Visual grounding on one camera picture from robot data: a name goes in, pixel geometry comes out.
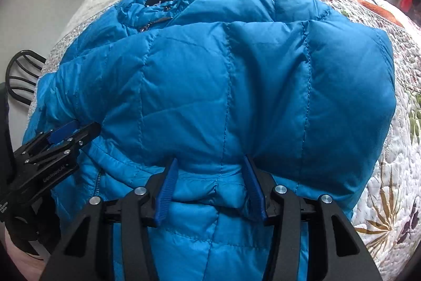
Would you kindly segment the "blue puffer jacket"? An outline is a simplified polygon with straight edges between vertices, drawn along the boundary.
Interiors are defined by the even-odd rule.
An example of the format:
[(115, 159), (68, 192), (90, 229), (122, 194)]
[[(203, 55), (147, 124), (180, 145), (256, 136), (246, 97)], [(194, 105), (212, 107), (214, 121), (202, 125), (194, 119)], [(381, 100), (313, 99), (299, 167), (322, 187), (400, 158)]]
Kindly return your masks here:
[(260, 280), (272, 230), (252, 217), (246, 155), (350, 215), (395, 112), (393, 47), (319, 0), (121, 0), (38, 82), (25, 138), (101, 125), (52, 191), (61, 229), (93, 196), (180, 168), (150, 230), (162, 280)]

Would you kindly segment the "black metal chair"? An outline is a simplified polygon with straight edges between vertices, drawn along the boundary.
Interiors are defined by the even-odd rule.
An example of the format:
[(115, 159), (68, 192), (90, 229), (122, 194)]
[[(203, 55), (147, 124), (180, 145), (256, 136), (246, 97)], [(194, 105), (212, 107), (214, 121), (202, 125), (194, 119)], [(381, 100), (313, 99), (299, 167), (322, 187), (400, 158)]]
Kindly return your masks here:
[(24, 49), (16, 53), (6, 67), (6, 89), (19, 103), (30, 106), (36, 84), (46, 59), (35, 51)]

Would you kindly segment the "floral quilted bedspread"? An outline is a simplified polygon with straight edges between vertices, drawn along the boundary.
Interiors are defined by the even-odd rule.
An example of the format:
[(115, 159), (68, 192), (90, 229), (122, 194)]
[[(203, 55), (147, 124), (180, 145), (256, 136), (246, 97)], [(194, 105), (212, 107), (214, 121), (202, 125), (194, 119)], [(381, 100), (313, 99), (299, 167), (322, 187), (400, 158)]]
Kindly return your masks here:
[(395, 280), (420, 242), (419, 37), (351, 0), (85, 0), (24, 139), (101, 125), (53, 189), (63, 227), (177, 157), (151, 231), (162, 280), (263, 276), (271, 229), (250, 208), (247, 154), (296, 195), (330, 194)]

